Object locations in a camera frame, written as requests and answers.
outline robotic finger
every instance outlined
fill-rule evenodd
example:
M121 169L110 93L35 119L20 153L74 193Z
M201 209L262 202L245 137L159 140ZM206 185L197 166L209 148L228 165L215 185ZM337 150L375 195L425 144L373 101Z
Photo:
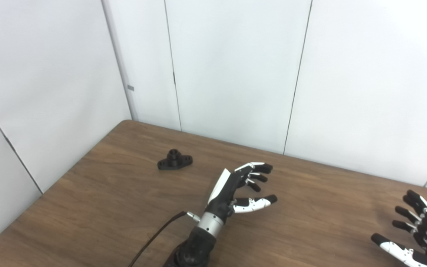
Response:
M427 267L427 255L407 249L404 245L392 242L381 234L373 234L371 240L393 257L410 267Z
M262 172L264 174L270 174L271 171L273 170L273 166L266 164L264 162L250 162L250 163L244 164L243 166L236 168L235 171L239 171L239 170L247 168L247 167L250 167L250 168L254 169L255 171Z
M275 195L269 195L264 198L237 198L234 205L235 213L245 213L261 210L278 201Z

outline black fingertip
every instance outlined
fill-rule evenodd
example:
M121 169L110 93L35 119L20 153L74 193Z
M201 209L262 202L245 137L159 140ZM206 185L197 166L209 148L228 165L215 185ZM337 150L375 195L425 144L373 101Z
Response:
M264 199L268 200L269 202L271 202L271 204L275 203L276 201L278 201L278 198L276 197L276 195L269 195L267 197L265 197Z
M400 229L404 229L407 226L405 222L399 221L399 220L393 220L391 222L391 225L393 225L396 228L400 228Z
M415 191L413 191L413 190L408 190L407 192L406 192L406 194L408 195L408 196L410 196L410 197L412 197L412 198L415 198L415 199L420 199L421 198L421 196L418 194L418 193L416 193Z
M370 239L377 245L381 245L382 243L385 243L385 242L390 242L390 239L384 237L379 233L374 233L373 235L371 235Z
M258 186L258 184L249 183L248 186L251 187L255 192L260 192L261 188Z
M408 195L403 196L403 201L413 208L416 208L417 206L417 203L413 201L413 199L411 199Z
M403 216L406 216L408 214L408 210L406 208L403 208L402 206L396 206L395 211L399 215L403 215Z
M251 176L251 177L254 178L254 179L257 179L258 181L261 181L261 182L267 182L268 181L268 178L266 176L264 176L264 175L261 175L261 174L255 175L255 176Z

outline robotic hand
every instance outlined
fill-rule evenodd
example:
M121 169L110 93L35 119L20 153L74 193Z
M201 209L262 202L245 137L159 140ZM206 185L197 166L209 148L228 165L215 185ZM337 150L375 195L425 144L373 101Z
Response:
M266 182L268 178L261 173L269 174L272 170L273 166L262 162L245 164L233 173L224 169L210 194L203 216L200 218L188 212L188 216L198 224L191 231L189 238L174 249L164 267L206 267L216 238L228 217L234 213L265 208L278 200L275 195L254 199L234 198L236 189L242 186L250 186L259 192L261 188L254 179Z
M413 235L418 245L425 251L425 254L408 249L404 245L392 242L377 233L371 236L371 240L407 266L427 267L427 201L412 190L408 190L407 194L403 196L403 201L412 206L418 215L406 208L397 206L395 211L408 218L411 223L393 220L393 226Z

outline wooden table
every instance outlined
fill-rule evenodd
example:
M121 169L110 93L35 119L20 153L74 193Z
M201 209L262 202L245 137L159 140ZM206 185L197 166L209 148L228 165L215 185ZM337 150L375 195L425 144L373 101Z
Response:
M171 148L193 165L159 171ZM268 162L262 192L236 196L278 202L234 214L220 233L209 267L403 266L370 241L379 232L418 248L391 226L395 205L427 189L134 121L120 123L0 235L0 266L125 267L179 211L202 214L224 168ZM135 266L160 267L195 226L175 221Z

